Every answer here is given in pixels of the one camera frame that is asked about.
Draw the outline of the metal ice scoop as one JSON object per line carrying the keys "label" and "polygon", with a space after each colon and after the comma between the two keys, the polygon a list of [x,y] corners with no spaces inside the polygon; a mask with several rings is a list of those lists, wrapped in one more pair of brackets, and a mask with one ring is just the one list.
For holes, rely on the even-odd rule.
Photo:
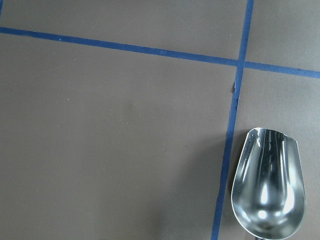
{"label": "metal ice scoop", "polygon": [[300,228],[306,195],[298,143],[262,127],[245,138],[231,190],[239,224],[260,240],[285,240]]}

